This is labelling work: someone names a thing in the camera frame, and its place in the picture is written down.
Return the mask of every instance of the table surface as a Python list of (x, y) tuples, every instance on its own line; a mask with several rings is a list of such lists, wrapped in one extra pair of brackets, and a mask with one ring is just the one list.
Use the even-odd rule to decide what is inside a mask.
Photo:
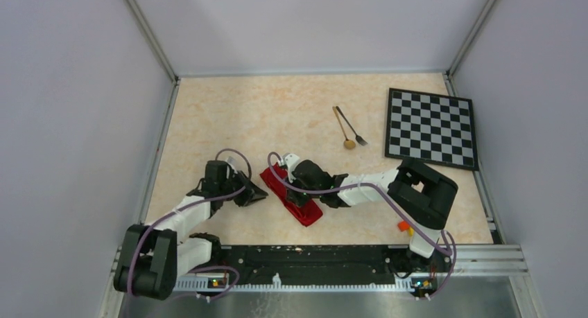
[[(408, 243), (408, 234), (397, 228), (400, 217), (383, 202), (341, 209), (317, 202), (324, 215), (304, 227), (259, 176), (268, 166), (270, 151), (298, 154), (331, 175), (396, 168), (401, 160), (383, 155), (390, 87), (447, 95), (440, 73), (183, 78), (160, 151), (147, 221), (179, 204), (204, 175), (206, 162), (220, 149), (231, 147), (247, 156), (253, 182), (270, 195), (248, 207), (226, 202), (193, 232), (214, 234), (225, 245)], [(334, 105), (369, 145), (343, 148)], [(456, 242), (492, 243), (473, 173), (431, 167), (459, 186), (446, 225)]]

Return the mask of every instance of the checkered board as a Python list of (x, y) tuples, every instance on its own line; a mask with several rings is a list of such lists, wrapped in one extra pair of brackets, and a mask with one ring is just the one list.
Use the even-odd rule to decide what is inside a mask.
[(478, 170), (472, 100), (390, 89), (385, 155)]

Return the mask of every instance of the black bracket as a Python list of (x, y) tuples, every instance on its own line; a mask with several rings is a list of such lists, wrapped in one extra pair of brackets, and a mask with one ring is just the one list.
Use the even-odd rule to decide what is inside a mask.
[[(423, 183), (421, 192), (413, 185)], [(458, 192), (458, 185), (415, 159), (405, 159), (388, 195), (416, 222), (430, 229), (443, 229)]]
[[(147, 230), (144, 224), (130, 226), (125, 234), (119, 263), (114, 274), (114, 289), (127, 291), (128, 272), (139, 239)], [(166, 299), (178, 277), (178, 236), (175, 231), (153, 230), (141, 247), (132, 277), (132, 292), (137, 296)]]

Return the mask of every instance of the red cloth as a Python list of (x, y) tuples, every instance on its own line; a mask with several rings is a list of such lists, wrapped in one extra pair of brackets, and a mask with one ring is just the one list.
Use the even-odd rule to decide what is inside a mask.
[[(274, 164), (274, 170), (281, 178), (288, 177), (288, 172), (280, 168), (277, 164)], [(266, 168), (261, 174), (259, 174), (259, 176), (261, 176), (261, 179), (266, 183), (268, 188), (276, 194), (286, 209), (289, 210), (290, 213), (294, 215), (294, 218), (302, 223), (302, 225), (308, 227), (316, 220), (320, 219), (322, 211), (314, 201), (309, 200), (304, 206), (298, 207), (294, 203), (286, 200), (286, 187), (275, 178), (269, 168)]]

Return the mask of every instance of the cable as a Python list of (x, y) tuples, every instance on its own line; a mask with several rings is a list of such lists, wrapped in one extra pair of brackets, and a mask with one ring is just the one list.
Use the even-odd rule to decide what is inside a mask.
[(335, 193), (335, 192), (347, 190), (347, 189), (350, 189), (350, 188), (357, 188), (358, 186), (368, 186), (370, 188), (373, 188), (388, 203), (388, 205), (390, 205), (390, 207), (392, 207), (392, 209), (394, 210), (394, 212), (396, 212), (400, 216), (400, 218), (402, 218), (402, 220), (406, 221), (406, 223), (408, 223), (408, 225), (410, 227), (412, 227), (416, 233), (418, 233), (421, 237), (423, 237), (423, 239), (429, 245), (433, 246), (437, 251), (439, 251), (441, 254), (444, 254), (445, 256), (451, 256), (452, 255), (452, 251), (449, 248), (449, 246), (445, 249), (445, 248), (441, 247), (439, 244), (435, 243), (433, 240), (431, 240), (427, 235), (425, 235), (425, 233), (419, 227), (417, 227), (414, 222), (412, 222), (409, 218), (406, 217), (406, 215), (404, 215), (404, 213), (402, 213), (400, 211), (400, 209), (396, 206), (396, 204), (394, 204), (394, 202), (388, 196), (388, 194), (387, 193), (384, 193), (382, 191), (382, 189), (380, 189), (377, 185), (372, 184), (372, 183), (359, 183), (359, 184), (351, 184), (351, 185), (341, 186), (341, 187), (338, 187), (338, 188), (330, 188), (328, 190), (315, 190), (315, 191), (312, 191), (312, 190), (304, 190), (302, 188), (297, 188), (296, 186), (293, 186), (292, 184), (284, 181), (275, 172), (274, 167), (272, 166), (272, 156), (276, 156), (280, 160), (282, 160), (282, 158), (276, 152), (270, 152), (270, 154), (268, 154), (268, 166), (269, 166), (270, 171), (274, 175), (274, 177), (276, 177), (276, 179), (280, 183), (282, 183), (285, 187), (287, 187), (287, 188), (289, 188), (291, 190), (300, 192), (300, 193), (306, 193), (307, 195), (326, 195), (327, 193)]
[(447, 280), (449, 280), (449, 277), (453, 274), (453, 270), (456, 268), (456, 262), (458, 260), (458, 250), (457, 250), (457, 246), (456, 246), (456, 240), (453, 239), (453, 236), (447, 230), (441, 231), (441, 236), (443, 237), (443, 241), (445, 242), (445, 245), (447, 246), (447, 248), (449, 248), (449, 242), (447, 241), (445, 234), (447, 234), (449, 236), (449, 239), (451, 240), (451, 248), (453, 249), (453, 257), (451, 257), (451, 267), (449, 268), (449, 272), (447, 272), (445, 279), (443, 280), (443, 282), (441, 282), (441, 285), (439, 287), (437, 287), (437, 290), (433, 294), (429, 295), (429, 299), (435, 298), (439, 294), (439, 292), (443, 288), (445, 288), (445, 286), (447, 285)]
[(218, 156), (221, 155), (222, 152), (233, 152), (235, 154), (238, 154), (240, 157), (242, 157), (243, 160), (245, 160), (245, 163), (247, 164), (247, 173), (249, 174), (248, 177), (249, 177), (249, 179), (251, 179), (251, 165), (249, 164), (249, 161), (247, 160), (245, 155), (243, 155), (243, 153), (239, 152), (238, 150), (234, 150), (232, 148), (223, 148), (222, 150), (219, 150), (218, 153), (216, 153), (216, 156), (214, 157), (214, 159), (218, 160)]
[[(220, 152), (218, 152), (218, 154), (216, 155), (216, 157), (218, 158), (218, 155), (222, 152), (225, 151), (229, 151), (229, 152), (235, 152), (237, 153), (240, 157), (243, 158), (243, 160), (245, 161), (245, 163), (247, 164), (247, 169), (249, 172), (249, 179), (251, 179), (251, 165), (249, 163), (249, 160), (247, 160), (247, 157), (245, 157), (245, 155), (243, 155), (241, 152), (239, 152), (238, 150), (234, 150), (232, 148), (223, 148), (222, 150), (220, 150)], [(198, 204), (202, 204), (205, 202), (215, 202), (218, 200), (229, 200), (233, 197), (236, 197), (238, 194), (240, 194), (241, 192), (243, 192), (245, 190), (245, 187), (240, 188), (239, 190), (230, 193), (228, 195), (222, 195), (220, 197), (213, 197), (213, 198), (207, 198), (204, 200), (198, 200), (197, 202), (192, 202), (190, 204), (187, 204), (186, 206), (180, 207), (177, 209), (177, 211), (171, 211), (170, 213), (167, 213), (166, 215), (162, 216), (161, 218), (157, 219), (154, 223), (152, 223), (149, 228), (147, 228), (147, 230), (145, 230), (145, 232), (143, 233), (143, 236), (141, 236), (141, 238), (139, 239), (139, 242), (137, 243), (137, 248), (135, 249), (134, 254), (132, 255), (132, 260), (130, 261), (130, 266), (129, 266), (129, 272), (128, 272), (128, 278), (127, 278), (127, 293), (130, 296), (134, 296), (134, 294), (132, 293), (132, 277), (133, 277), (133, 273), (135, 272), (135, 265), (137, 264), (137, 260), (139, 259), (139, 253), (141, 251), (141, 248), (143, 247), (143, 244), (145, 243), (145, 240), (147, 239), (147, 236), (151, 233), (151, 231), (153, 231), (153, 229), (155, 227), (157, 227), (158, 224), (160, 224), (161, 222), (167, 220), (168, 218), (174, 216), (177, 212), (183, 212), (186, 211), (187, 209), (189, 209), (192, 206), (196, 206)]]

